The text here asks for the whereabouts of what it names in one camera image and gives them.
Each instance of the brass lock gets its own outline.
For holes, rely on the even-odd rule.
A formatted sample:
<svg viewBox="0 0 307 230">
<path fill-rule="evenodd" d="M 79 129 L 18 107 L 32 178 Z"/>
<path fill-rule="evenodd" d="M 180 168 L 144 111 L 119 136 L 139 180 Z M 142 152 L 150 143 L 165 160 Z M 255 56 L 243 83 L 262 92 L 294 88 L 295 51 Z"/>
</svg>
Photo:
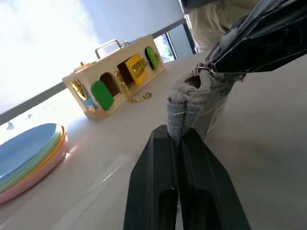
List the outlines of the brass lock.
<svg viewBox="0 0 307 230">
<path fill-rule="evenodd" d="M 71 86 L 73 87 L 73 89 L 76 91 L 76 93 L 78 94 L 78 96 L 86 101 L 87 100 L 87 94 L 85 89 L 83 88 L 83 86 L 81 85 L 79 80 L 74 80 L 71 82 Z"/>
<path fill-rule="evenodd" d="M 123 92 L 125 93 L 126 97 L 128 98 L 128 100 L 131 102 L 131 103 L 138 103 L 138 102 L 141 102 L 141 101 L 144 101 L 146 99 L 149 99 L 151 98 L 152 94 L 151 92 L 147 92 L 145 93 L 142 97 L 138 98 L 138 99 L 135 99 L 133 96 L 132 96 L 132 93 L 130 92 L 128 86 L 126 85 L 122 75 L 120 74 L 119 71 L 116 71 L 115 74 L 114 74 L 117 79 L 119 80 L 120 82 L 120 86 L 123 90 Z"/>
<path fill-rule="evenodd" d="M 142 65 L 143 68 L 146 68 L 147 63 L 148 63 L 148 62 L 145 61 L 145 59 L 143 59 L 143 58 L 141 59 L 141 65 Z"/>
</svg>

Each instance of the wooden box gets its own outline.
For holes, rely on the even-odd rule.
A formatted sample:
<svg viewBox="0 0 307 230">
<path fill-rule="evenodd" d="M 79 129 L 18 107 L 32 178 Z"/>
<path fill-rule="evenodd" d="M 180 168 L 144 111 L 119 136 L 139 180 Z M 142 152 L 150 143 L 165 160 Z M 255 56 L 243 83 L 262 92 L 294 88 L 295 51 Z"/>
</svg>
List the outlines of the wooden box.
<svg viewBox="0 0 307 230">
<path fill-rule="evenodd" d="M 117 44 L 117 51 L 96 62 L 80 66 L 74 73 L 63 78 L 88 118 L 111 115 L 125 102 L 135 102 L 129 93 L 136 95 L 165 70 L 151 35 L 141 37 L 131 44 Z"/>
</svg>

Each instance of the metal handle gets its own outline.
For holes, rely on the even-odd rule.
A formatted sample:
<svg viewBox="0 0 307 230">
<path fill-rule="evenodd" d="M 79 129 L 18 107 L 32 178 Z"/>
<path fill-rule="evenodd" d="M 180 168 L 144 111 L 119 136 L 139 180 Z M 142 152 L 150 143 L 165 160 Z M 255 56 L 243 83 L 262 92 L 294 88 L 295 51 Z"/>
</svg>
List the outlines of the metal handle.
<svg viewBox="0 0 307 230">
<path fill-rule="evenodd" d="M 113 43 L 116 43 L 118 45 L 118 49 L 121 49 L 120 43 L 118 42 L 118 40 L 112 39 L 111 41 L 108 41 L 106 43 L 103 43 L 102 46 L 100 46 L 99 48 L 95 49 L 95 53 L 98 59 L 100 59 L 100 55 L 98 54 L 98 50 L 104 47 L 107 47 Z"/>
</svg>

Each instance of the yellow plate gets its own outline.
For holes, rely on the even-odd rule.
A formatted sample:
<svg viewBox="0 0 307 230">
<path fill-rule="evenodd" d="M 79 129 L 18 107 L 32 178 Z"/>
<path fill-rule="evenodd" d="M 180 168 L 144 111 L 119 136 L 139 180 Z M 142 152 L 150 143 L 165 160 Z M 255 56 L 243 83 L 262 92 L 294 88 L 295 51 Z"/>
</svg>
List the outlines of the yellow plate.
<svg viewBox="0 0 307 230">
<path fill-rule="evenodd" d="M 128 61 L 126 66 L 136 85 L 141 85 L 147 76 L 146 67 L 143 66 L 141 56 L 139 54 L 133 55 Z"/>
<path fill-rule="evenodd" d="M 26 180 L 30 176 L 32 176 L 34 173 L 36 173 L 37 170 L 39 170 L 41 167 L 43 167 L 44 164 L 46 164 L 64 145 L 65 138 L 66 138 L 66 129 L 62 126 L 63 130 L 63 136 L 59 143 L 56 145 L 56 147 L 52 150 L 52 152 L 38 165 L 36 166 L 27 176 L 25 176 L 21 181 L 19 181 L 17 184 L 21 183 L 22 181 Z"/>
</svg>

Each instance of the gold chain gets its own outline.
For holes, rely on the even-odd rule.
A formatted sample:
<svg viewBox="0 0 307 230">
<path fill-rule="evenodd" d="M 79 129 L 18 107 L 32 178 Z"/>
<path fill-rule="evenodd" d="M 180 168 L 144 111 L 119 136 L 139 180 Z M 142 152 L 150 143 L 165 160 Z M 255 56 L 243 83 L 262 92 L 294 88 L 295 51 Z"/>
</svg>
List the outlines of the gold chain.
<svg viewBox="0 0 307 230">
<path fill-rule="evenodd" d="M 118 78 L 119 82 L 120 82 L 120 86 L 123 90 L 123 92 L 125 93 L 126 97 L 129 99 L 129 101 L 131 103 L 138 103 L 141 101 L 144 101 L 145 99 L 151 98 L 152 94 L 150 92 L 145 93 L 142 97 L 138 98 L 138 99 L 134 99 L 132 93 L 130 92 L 128 86 L 126 85 L 122 75 L 120 74 L 119 71 L 115 72 L 115 76 Z"/>
</svg>

